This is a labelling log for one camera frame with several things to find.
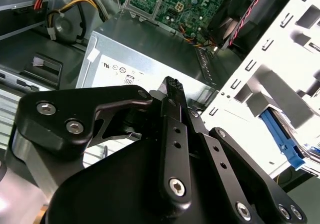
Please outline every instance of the metal screw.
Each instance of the metal screw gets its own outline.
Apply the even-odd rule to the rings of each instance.
[[[302,220],[302,215],[301,213],[292,205],[291,206],[291,210],[293,211],[293,213],[296,215],[296,217],[298,217],[299,220]]]
[[[171,179],[169,181],[169,185],[171,190],[177,195],[177,196],[183,196],[185,194],[185,186],[184,184],[178,180],[178,179]]]
[[[245,205],[243,205],[241,202],[238,202],[236,204],[236,208],[237,208],[240,216],[242,216],[243,219],[245,219],[246,221],[251,220],[251,214]]]
[[[139,90],[138,91],[139,95],[146,98],[147,97],[147,94],[143,91],[143,90]]]
[[[196,113],[196,111],[190,110],[191,115],[193,115],[195,118],[199,117],[199,114]]]
[[[282,205],[279,206],[279,210],[280,210],[281,214],[282,214],[286,219],[288,219],[288,220],[290,219],[289,213],[287,212],[287,210],[286,210]]]
[[[40,103],[36,107],[38,112],[42,115],[53,115],[56,112],[55,106],[50,103]]]
[[[222,137],[226,137],[226,134],[222,131],[222,130],[219,130],[219,134],[222,135]]]
[[[84,126],[77,121],[69,121],[67,123],[66,129],[72,134],[80,134],[84,131]]]
[[[173,106],[177,106],[176,103],[172,99],[169,99],[169,103],[172,104]]]

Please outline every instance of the red and black cable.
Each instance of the red and black cable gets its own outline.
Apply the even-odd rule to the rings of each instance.
[[[255,5],[257,5],[257,3],[259,2],[259,0],[254,0],[253,4],[250,6],[250,8],[248,9],[247,13],[245,14],[245,16],[243,17],[243,19],[240,22],[240,25],[238,26],[237,30],[235,31],[235,34],[233,35],[233,37],[230,40],[229,46],[232,45],[232,43],[234,42],[234,40],[236,39],[236,37],[239,34],[240,29],[244,26],[245,20],[249,17],[249,15],[251,14],[253,8],[255,7]]]

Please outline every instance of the yellow wire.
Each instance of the yellow wire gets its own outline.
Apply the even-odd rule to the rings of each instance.
[[[277,184],[279,183],[279,177],[280,177],[280,174],[279,174],[278,177],[276,178],[276,183],[277,183]]]
[[[72,0],[69,4],[63,6],[61,9],[59,9],[59,11],[62,11],[68,7],[70,7],[71,5],[78,3],[78,2],[88,2],[89,4],[91,4],[93,7],[95,7],[97,9],[96,4],[92,1],[92,0]]]
[[[61,12],[61,11],[63,11],[64,9],[66,9],[66,8],[68,8],[68,7],[70,7],[70,6],[72,6],[73,4],[75,4],[75,3],[78,3],[78,2],[87,2],[87,3],[89,3],[89,4],[91,4],[93,7],[95,7],[96,9],[97,9],[97,6],[95,5],[95,3],[92,1],[92,0],[72,0],[70,3],[68,3],[67,5],[65,5],[65,6],[63,6],[61,9],[59,9],[59,10],[57,10],[58,12]],[[51,14],[50,16],[49,16],[49,27],[51,28],[52,26],[51,26],[51,22],[52,22],[52,18],[53,18],[53,14]]]

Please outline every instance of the motherboard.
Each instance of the motherboard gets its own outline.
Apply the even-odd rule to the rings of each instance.
[[[191,38],[197,37],[206,29],[224,0],[120,0],[125,9],[146,20],[162,23],[185,33]]]

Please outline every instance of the warning symbol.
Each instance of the warning symbol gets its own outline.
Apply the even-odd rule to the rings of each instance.
[[[121,67],[120,68],[120,73],[122,73],[122,74],[124,74],[126,71],[125,71],[126,69],[124,68],[124,67]]]

